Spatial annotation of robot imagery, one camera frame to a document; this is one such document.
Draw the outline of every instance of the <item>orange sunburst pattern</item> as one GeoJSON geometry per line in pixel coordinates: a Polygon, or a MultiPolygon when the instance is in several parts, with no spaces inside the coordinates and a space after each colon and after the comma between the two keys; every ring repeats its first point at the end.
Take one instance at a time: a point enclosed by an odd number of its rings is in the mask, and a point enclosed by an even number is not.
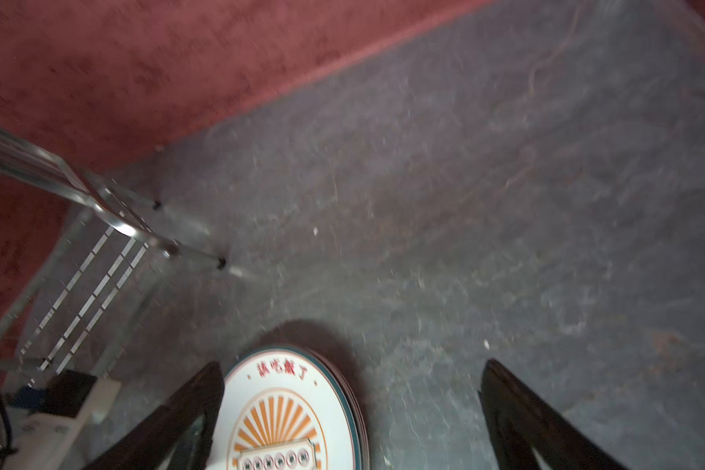
{"type": "Polygon", "coordinates": [[[268,397],[248,410],[237,430],[234,450],[282,444],[317,436],[308,412],[289,397],[268,397]]]}

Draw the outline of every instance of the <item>chinese character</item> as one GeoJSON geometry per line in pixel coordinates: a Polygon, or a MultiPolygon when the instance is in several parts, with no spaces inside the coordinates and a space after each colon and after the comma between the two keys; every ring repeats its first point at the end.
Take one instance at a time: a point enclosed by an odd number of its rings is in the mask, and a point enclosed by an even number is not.
{"type": "Polygon", "coordinates": [[[266,366],[266,362],[262,361],[258,364],[258,374],[262,377],[269,375],[269,368],[266,366]]]}
{"type": "Polygon", "coordinates": [[[271,362],[271,368],[274,369],[278,374],[282,374],[282,365],[280,364],[280,360],[275,359],[271,362]]]}
{"type": "Polygon", "coordinates": [[[295,364],[289,359],[285,359],[285,374],[295,375],[295,364]]]}

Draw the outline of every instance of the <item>plate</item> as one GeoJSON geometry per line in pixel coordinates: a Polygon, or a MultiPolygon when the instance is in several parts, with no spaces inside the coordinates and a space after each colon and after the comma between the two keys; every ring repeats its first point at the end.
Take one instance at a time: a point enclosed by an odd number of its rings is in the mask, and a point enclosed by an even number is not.
{"type": "Polygon", "coordinates": [[[207,468],[366,470],[361,417],[325,362],[290,346],[240,361],[225,378],[207,468]]]}

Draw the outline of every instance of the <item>orange stripe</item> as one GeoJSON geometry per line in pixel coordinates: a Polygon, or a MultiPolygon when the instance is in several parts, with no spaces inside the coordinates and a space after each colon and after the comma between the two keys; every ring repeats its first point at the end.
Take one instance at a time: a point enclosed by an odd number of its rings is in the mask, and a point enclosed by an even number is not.
{"type": "Polygon", "coordinates": [[[261,433],[261,437],[264,438],[263,444],[266,445],[266,443],[269,441],[266,438],[266,434],[264,434],[264,428],[261,425],[261,420],[259,419],[259,413],[256,411],[256,408],[253,407],[251,409],[251,416],[253,416],[253,422],[256,423],[256,427],[258,428],[258,432],[261,433]]]}
{"type": "Polygon", "coordinates": [[[303,429],[305,429],[306,426],[308,426],[309,423],[310,416],[306,415],[306,417],[301,421],[298,427],[295,428],[295,432],[292,433],[292,436],[290,436],[290,439],[288,439],[288,441],[292,441],[293,439],[301,437],[301,432],[303,431],[303,429]]]}
{"type": "Polygon", "coordinates": [[[256,444],[252,438],[248,437],[248,435],[246,434],[246,432],[243,429],[238,431],[237,435],[240,436],[240,438],[243,439],[245,442],[247,442],[250,446],[259,447],[259,445],[256,444]]]}
{"type": "Polygon", "coordinates": [[[255,441],[253,441],[254,447],[258,447],[259,444],[264,445],[264,442],[261,440],[261,436],[259,435],[259,432],[256,431],[255,427],[253,427],[253,423],[251,423],[251,420],[248,418],[243,419],[243,424],[245,424],[246,428],[248,428],[248,430],[251,431],[251,434],[253,434],[253,438],[255,439],[255,441]]]}
{"type": "Polygon", "coordinates": [[[282,405],[285,404],[285,397],[281,396],[279,400],[277,400],[277,422],[274,423],[274,436],[277,438],[277,440],[280,439],[280,421],[282,420],[282,405]]]}
{"type": "Polygon", "coordinates": [[[295,407],[295,414],[292,416],[292,421],[290,421],[290,424],[289,424],[289,426],[287,427],[287,430],[286,430],[285,433],[282,435],[282,442],[284,442],[284,441],[289,441],[289,439],[285,439],[285,437],[287,437],[288,434],[290,433],[290,429],[295,428],[295,421],[297,421],[298,418],[300,418],[300,416],[301,416],[301,411],[303,411],[303,409],[302,409],[300,406],[295,407]]]}
{"type": "Polygon", "coordinates": [[[274,432],[274,397],[270,396],[269,397],[269,442],[270,444],[274,444],[275,441],[274,439],[277,437],[277,434],[274,432]]]}
{"type": "Polygon", "coordinates": [[[287,406],[285,407],[285,412],[282,414],[282,424],[280,425],[280,442],[282,442],[282,437],[285,435],[285,428],[287,426],[287,421],[290,419],[290,410],[294,402],[292,399],[287,400],[287,406]]]}
{"type": "Polygon", "coordinates": [[[271,441],[271,434],[270,434],[270,429],[269,429],[269,419],[268,416],[266,415],[266,405],[264,405],[264,400],[261,400],[261,403],[258,404],[258,406],[261,407],[261,418],[264,420],[264,429],[266,429],[266,443],[272,444],[273,442],[271,441]]]}

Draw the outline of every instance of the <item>black cable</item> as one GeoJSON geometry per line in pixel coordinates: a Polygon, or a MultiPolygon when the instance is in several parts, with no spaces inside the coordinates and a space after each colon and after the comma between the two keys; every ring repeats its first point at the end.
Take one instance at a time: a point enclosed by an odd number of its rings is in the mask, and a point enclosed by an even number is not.
{"type": "Polygon", "coordinates": [[[13,430],[10,428],[10,419],[8,419],[8,411],[5,409],[3,396],[0,394],[0,416],[3,418],[3,427],[5,428],[5,447],[0,450],[0,457],[3,461],[7,456],[13,454],[13,430]]]}

